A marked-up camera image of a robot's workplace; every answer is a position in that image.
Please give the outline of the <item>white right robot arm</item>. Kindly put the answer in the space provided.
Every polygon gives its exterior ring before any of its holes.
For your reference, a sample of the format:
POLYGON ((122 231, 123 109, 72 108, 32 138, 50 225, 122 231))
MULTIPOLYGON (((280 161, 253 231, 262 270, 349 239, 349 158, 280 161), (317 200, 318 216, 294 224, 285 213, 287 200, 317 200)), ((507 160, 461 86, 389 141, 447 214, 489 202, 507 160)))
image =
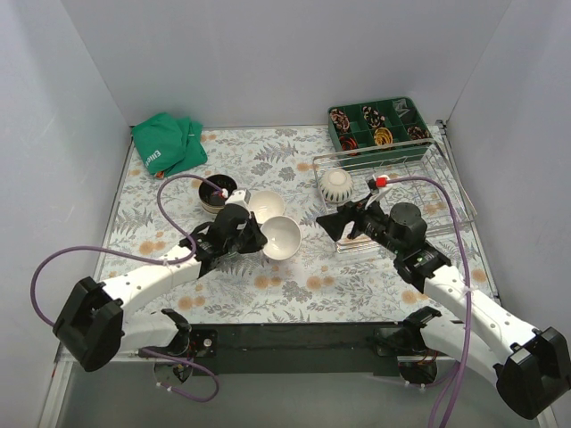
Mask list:
POLYGON ((532 420, 570 389, 570 353, 555 328, 540 330, 513 316, 467 285, 451 261, 426 239, 427 224, 408 202, 384 213, 378 202, 347 202, 318 224, 333 241, 352 224, 351 237, 365 235, 395 256, 399 276, 442 304, 469 328, 467 365, 494 383, 519 416, 532 420))

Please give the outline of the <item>grey white gradient bowl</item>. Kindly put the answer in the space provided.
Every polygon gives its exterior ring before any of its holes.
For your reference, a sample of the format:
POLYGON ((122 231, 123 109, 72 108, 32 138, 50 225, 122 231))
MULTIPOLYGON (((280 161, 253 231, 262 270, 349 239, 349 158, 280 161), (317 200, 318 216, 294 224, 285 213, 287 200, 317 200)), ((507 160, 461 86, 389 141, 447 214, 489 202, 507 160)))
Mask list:
POLYGON ((269 190, 254 193, 248 206, 260 225, 271 218, 282 216, 285 212, 285 202, 282 197, 269 190))

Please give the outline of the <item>orange bowl black inside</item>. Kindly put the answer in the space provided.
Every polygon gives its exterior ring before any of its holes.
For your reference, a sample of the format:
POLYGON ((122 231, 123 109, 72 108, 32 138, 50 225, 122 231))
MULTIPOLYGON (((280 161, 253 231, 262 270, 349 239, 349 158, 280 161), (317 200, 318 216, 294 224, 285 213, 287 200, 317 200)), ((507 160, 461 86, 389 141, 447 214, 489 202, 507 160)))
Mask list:
POLYGON ((261 232, 268 240, 262 252, 269 259, 290 259, 301 247, 302 231, 298 224, 287 216, 266 220, 261 226, 261 232))

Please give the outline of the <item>black glossy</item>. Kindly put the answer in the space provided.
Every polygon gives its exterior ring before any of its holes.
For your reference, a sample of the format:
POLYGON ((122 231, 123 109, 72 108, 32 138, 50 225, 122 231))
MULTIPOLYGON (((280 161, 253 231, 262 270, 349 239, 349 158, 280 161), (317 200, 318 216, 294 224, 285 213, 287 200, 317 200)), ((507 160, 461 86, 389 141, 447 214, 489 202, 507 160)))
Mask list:
POLYGON ((206 180, 213 185, 202 182, 199 187, 199 197, 208 207, 223 207, 229 195, 237 189, 236 181, 227 175, 217 174, 207 177, 206 180))

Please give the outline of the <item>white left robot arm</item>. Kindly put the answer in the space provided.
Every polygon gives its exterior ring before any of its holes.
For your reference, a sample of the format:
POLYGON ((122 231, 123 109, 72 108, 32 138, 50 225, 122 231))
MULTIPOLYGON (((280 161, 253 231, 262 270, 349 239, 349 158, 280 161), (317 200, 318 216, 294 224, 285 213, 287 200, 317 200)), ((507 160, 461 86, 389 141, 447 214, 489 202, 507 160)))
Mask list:
POLYGON ((182 315, 174 309, 148 317, 136 317, 136 312, 173 288, 207 275, 226 255, 258 252, 267 241, 255 215, 230 203, 164 260, 101 283, 91 277, 78 281, 54 323, 54 335, 87 372, 125 351, 149 348, 184 356, 192 327, 182 315))

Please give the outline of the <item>beige floral bowl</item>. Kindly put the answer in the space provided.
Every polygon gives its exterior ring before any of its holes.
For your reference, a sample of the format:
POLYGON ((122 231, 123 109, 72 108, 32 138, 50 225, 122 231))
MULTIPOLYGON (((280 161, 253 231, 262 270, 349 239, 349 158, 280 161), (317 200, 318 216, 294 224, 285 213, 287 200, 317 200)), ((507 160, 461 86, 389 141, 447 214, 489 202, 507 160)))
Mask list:
POLYGON ((221 210, 223 210, 227 201, 226 198, 218 194, 211 194, 205 198, 201 197, 200 200, 203 209, 212 216, 216 216, 221 210))

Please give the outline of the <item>white bowl blue leaf pattern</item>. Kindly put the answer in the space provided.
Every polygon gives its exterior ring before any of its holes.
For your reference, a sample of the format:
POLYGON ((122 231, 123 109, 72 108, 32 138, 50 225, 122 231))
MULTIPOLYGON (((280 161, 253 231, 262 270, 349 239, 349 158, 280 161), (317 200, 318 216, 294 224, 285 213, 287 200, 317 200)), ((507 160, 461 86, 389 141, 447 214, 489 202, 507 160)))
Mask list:
POLYGON ((326 202, 347 202, 353 193, 352 177, 344 169, 329 169, 319 179, 319 190, 326 202))

